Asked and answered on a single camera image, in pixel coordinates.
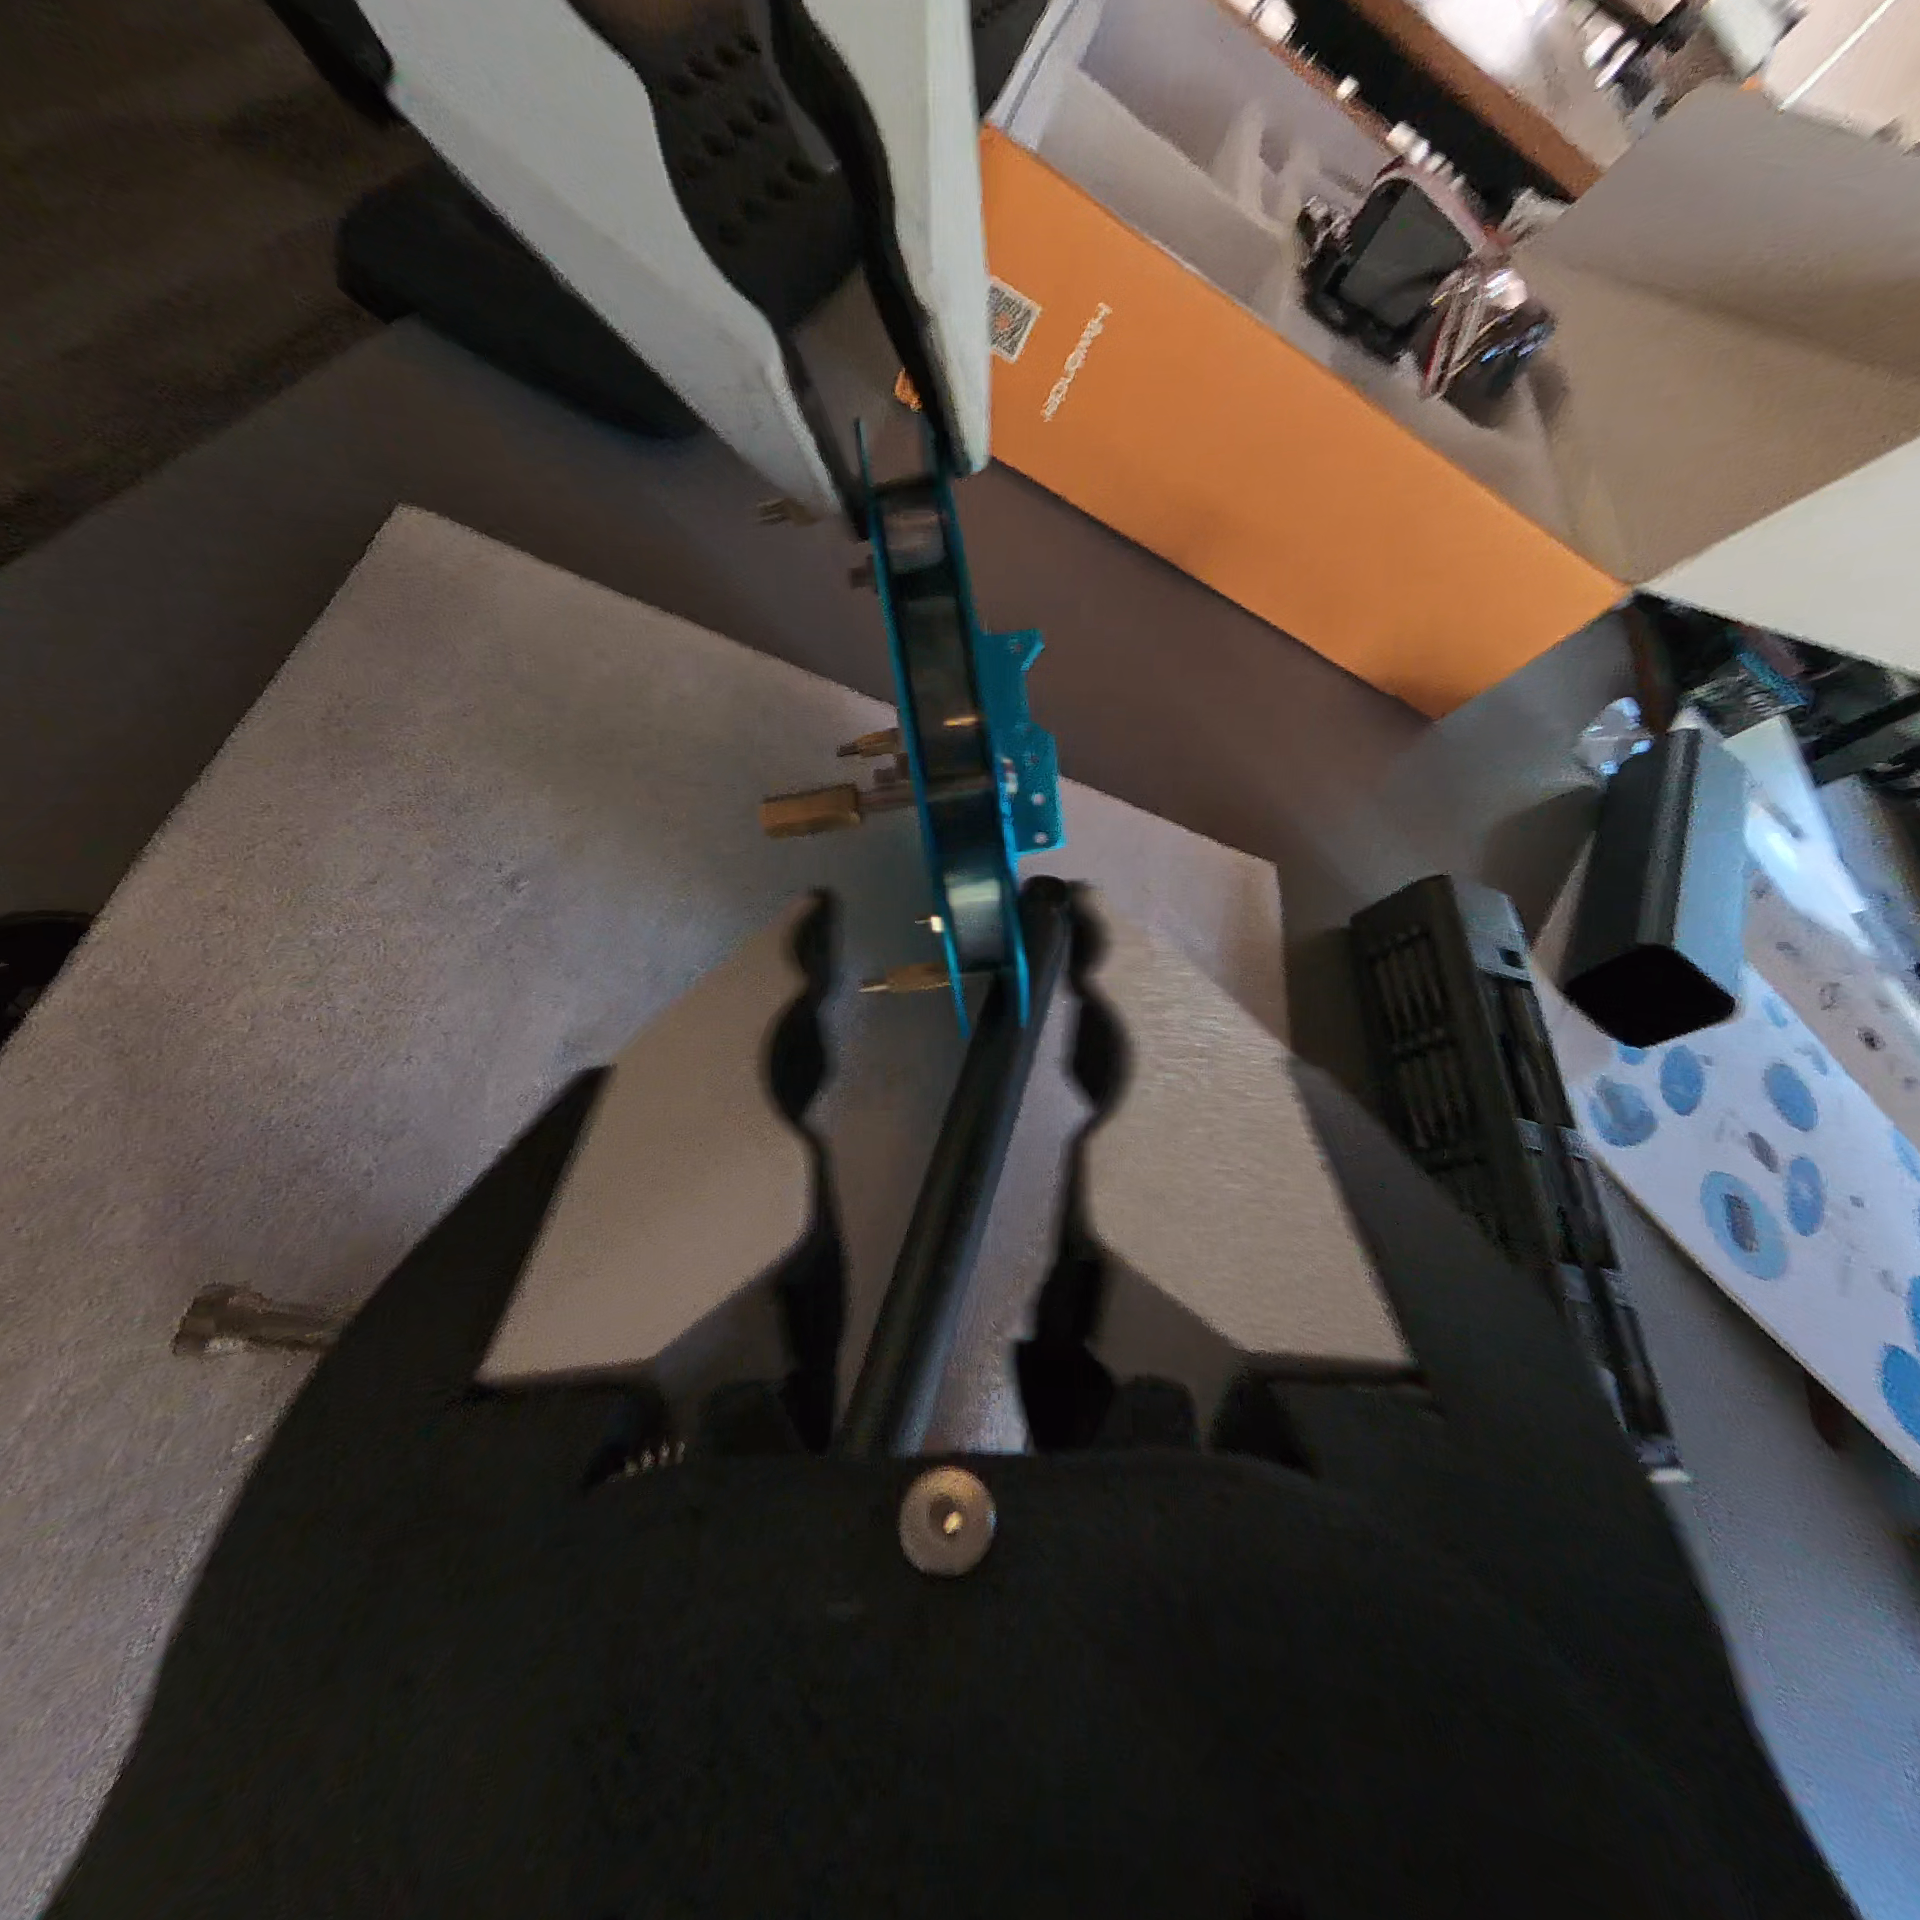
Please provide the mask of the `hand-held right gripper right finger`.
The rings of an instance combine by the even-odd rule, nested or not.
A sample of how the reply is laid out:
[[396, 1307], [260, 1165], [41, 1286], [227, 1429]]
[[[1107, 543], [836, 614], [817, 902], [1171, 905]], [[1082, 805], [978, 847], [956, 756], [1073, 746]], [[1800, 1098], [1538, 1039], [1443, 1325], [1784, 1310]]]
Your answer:
[[1079, 1114], [1019, 1339], [1032, 1447], [1262, 1451], [1276, 1388], [1418, 1386], [1289, 1047], [1094, 886], [1065, 937]]

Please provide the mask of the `printed instruction sheet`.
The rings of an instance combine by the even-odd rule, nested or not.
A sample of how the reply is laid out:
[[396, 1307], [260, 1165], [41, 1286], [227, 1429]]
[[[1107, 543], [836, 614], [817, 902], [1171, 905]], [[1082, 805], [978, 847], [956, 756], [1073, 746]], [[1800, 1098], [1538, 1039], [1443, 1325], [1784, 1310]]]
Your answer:
[[1736, 1015], [1619, 1043], [1543, 978], [1591, 1151], [1634, 1204], [1919, 1471], [1916, 987], [1881, 961], [1784, 717], [1747, 769]]

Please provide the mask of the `metal cross wrench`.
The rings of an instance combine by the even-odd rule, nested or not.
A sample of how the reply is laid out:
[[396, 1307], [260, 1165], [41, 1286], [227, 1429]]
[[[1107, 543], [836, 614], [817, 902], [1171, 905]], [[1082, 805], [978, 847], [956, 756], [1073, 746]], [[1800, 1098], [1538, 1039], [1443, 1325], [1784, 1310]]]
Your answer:
[[327, 1353], [345, 1325], [345, 1315], [312, 1302], [279, 1302], [252, 1286], [206, 1286], [183, 1310], [172, 1353]]

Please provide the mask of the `black rectangular case sleeve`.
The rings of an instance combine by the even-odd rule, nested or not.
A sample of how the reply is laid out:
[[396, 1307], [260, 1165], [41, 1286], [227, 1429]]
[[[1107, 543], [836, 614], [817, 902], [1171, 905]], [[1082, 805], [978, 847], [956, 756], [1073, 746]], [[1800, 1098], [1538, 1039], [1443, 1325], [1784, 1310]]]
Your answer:
[[1742, 761], [1698, 726], [1604, 787], [1559, 986], [1609, 1039], [1656, 1049], [1737, 1015], [1747, 790]]

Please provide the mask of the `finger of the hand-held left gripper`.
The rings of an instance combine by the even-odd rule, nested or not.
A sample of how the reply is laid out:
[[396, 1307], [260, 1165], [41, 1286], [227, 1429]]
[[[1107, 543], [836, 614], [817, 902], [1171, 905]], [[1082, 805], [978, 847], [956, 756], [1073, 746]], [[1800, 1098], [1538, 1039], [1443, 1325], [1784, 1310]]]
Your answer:
[[799, 3], [791, 84], [856, 202], [887, 342], [952, 473], [993, 457], [971, 6]]
[[647, 86], [562, 3], [367, 3], [390, 100], [778, 497], [849, 513], [783, 341], [689, 223]]

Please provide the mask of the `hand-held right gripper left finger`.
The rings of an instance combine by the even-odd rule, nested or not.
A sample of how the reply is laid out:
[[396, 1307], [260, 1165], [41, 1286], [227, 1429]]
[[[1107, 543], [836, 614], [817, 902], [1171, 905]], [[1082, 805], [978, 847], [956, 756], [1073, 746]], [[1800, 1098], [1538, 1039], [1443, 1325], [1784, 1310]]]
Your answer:
[[830, 1442], [849, 1253], [812, 1108], [840, 930], [828, 892], [796, 897], [600, 1074], [483, 1388], [636, 1388], [668, 1445], [771, 1402]]

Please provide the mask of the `black perforated foam pad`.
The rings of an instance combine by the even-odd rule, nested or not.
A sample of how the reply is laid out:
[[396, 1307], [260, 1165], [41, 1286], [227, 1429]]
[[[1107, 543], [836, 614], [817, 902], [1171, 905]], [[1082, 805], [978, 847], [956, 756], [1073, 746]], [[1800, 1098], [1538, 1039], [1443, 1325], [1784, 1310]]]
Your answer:
[[[780, 331], [858, 262], [840, 174], [802, 146], [778, 89], [769, 4], [579, 4], [643, 76], [692, 231]], [[522, 385], [646, 441], [697, 437], [692, 412], [442, 159], [351, 205], [340, 291], [419, 321]]]

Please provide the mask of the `orange cardboard box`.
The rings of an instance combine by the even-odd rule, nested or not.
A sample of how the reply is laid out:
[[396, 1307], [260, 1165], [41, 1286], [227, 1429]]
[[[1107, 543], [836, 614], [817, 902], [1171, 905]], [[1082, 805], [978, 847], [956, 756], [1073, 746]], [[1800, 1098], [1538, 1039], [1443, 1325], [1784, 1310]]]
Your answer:
[[1495, 423], [1306, 302], [1388, 163], [1224, 4], [1050, 4], [982, 132], [996, 457], [1426, 716], [1632, 593], [1916, 671], [1916, 158], [1697, 92], [1521, 239]]

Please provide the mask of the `blue round metal turntable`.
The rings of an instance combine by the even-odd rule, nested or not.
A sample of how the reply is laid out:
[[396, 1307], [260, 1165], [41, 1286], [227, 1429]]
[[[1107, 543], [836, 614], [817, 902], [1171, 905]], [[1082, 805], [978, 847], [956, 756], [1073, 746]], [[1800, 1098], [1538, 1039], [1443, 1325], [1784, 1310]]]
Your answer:
[[800, 838], [913, 817], [939, 957], [887, 975], [878, 993], [945, 986], [963, 1031], [969, 993], [996, 989], [1026, 1025], [1035, 998], [1035, 937], [1024, 927], [1023, 865], [1065, 846], [1058, 748], [1028, 702], [1039, 631], [987, 631], [976, 611], [956, 466], [920, 427], [920, 466], [883, 475], [865, 427], [858, 519], [860, 581], [873, 587], [894, 674], [896, 717], [841, 748], [876, 766], [841, 782], [762, 799], [760, 829]]

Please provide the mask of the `wooden table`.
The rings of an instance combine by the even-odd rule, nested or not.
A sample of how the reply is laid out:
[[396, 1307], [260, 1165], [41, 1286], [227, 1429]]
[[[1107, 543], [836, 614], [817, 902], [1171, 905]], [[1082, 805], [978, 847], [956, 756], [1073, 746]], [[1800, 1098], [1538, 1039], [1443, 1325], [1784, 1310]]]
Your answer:
[[1582, 58], [1571, 4], [1300, 3], [1298, 38], [1364, 109], [1406, 125], [1482, 193], [1577, 199], [1632, 145]]

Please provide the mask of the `white foam sheet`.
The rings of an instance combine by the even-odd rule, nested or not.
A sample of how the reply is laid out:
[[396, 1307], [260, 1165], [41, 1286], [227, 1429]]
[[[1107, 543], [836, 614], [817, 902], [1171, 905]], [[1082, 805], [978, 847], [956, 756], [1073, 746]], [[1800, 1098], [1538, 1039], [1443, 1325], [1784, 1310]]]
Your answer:
[[807, 886], [905, 955], [913, 831], [771, 843], [840, 678], [398, 507], [4, 1049], [3, 1899], [36, 1915], [304, 1383], [172, 1355], [358, 1307], [572, 1074]]

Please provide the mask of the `black screwdriver bit case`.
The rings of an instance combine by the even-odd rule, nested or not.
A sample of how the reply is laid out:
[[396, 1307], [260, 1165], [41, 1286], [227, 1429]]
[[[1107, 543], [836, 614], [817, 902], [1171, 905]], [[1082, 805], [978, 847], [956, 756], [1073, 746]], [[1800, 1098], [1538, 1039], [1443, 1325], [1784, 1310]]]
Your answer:
[[1555, 1301], [1649, 1481], [1688, 1486], [1519, 909], [1438, 873], [1363, 908], [1348, 949], [1386, 1126]]

